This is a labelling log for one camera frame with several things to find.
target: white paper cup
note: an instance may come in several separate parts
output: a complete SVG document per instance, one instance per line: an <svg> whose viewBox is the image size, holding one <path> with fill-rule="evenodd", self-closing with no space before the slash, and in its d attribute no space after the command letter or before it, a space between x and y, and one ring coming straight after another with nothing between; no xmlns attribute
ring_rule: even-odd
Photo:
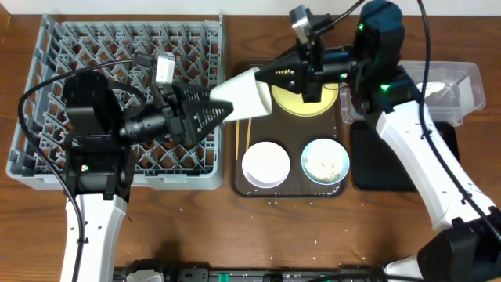
<svg viewBox="0 0 501 282"><path fill-rule="evenodd" d="M272 95L266 83L256 81L254 73L257 71L258 67L251 68L211 90L211 100L233 104L233 112L224 122L272 113Z"/></svg>

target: white bowl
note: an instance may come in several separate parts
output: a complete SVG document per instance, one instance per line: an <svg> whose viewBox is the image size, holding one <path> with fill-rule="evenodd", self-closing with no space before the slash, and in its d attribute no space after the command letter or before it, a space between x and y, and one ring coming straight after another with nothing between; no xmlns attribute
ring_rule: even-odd
<svg viewBox="0 0 501 282"><path fill-rule="evenodd" d="M319 181L311 174L311 172L308 171L308 169L306 169L306 157L313 151L318 154L333 156L336 158L336 165L342 165L340 175L335 180L329 183ZM348 174L348 171L350 170L350 157L348 156L346 149L339 142L332 139L317 139L311 141L303 150L303 153L301 154L301 167L303 168L303 172L305 172L306 176L314 183L318 183L320 185L334 185L343 180Z"/></svg>
<svg viewBox="0 0 501 282"><path fill-rule="evenodd" d="M250 184L259 188L277 187L287 178L289 170L289 155L272 142L254 144L242 159L243 175Z"/></svg>

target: yellow plate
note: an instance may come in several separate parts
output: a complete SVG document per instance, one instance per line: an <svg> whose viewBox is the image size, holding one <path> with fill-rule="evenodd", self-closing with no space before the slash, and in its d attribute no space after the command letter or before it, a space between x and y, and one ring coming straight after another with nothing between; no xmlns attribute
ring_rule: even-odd
<svg viewBox="0 0 501 282"><path fill-rule="evenodd" d="M322 87L322 100L319 103L303 103L301 94L295 94L274 85L272 85L272 93L275 101L285 111L299 117L314 117L334 105L338 94L337 87L337 83L325 84Z"/></svg>

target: gray dish rack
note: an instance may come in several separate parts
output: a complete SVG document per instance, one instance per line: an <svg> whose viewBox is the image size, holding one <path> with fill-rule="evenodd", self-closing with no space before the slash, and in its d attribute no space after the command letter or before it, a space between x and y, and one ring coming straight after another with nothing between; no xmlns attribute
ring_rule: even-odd
<svg viewBox="0 0 501 282"><path fill-rule="evenodd" d="M204 22L64 22L43 16L31 61L25 91L32 86L74 69L131 58L135 52L154 49L176 56L176 80L215 86L225 80L225 25ZM140 67L116 65L103 68L110 80L131 84L153 101L146 85L147 72ZM28 127L38 133L39 146L63 170L66 160L62 144L71 130L64 112L61 92L64 81L47 86L32 96L24 107ZM138 101L127 92L115 91L122 107ZM159 190L220 187L223 180L224 128L219 125L196 146L153 141L134 145L138 155L133 186ZM9 152L7 175L37 190L62 189L48 166L27 144L16 125Z"/></svg>

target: wooden table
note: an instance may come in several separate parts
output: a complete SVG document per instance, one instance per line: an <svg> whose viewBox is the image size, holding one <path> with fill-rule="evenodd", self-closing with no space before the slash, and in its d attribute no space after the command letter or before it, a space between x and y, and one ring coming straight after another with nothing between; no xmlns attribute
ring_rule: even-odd
<svg viewBox="0 0 501 282"><path fill-rule="evenodd" d="M0 45L0 280L59 280L66 243L65 198L38 192L4 173L27 79L40 16L14 16ZM68 16L57 20L201 20L199 16ZM357 18L342 22L327 45L351 43ZM424 60L419 17L407 16L404 60ZM227 16L229 68L273 58L294 43L283 16ZM501 18L430 18L432 60L476 63L487 106L458 127L463 167L501 203ZM229 152L226 150L225 163ZM132 190L120 233L117 266L135 259L202 262L212 267L334 268L341 263L383 264L417 252L434 233L415 193L367 193L347 188L323 201L247 200L229 186L208 191Z"/></svg>

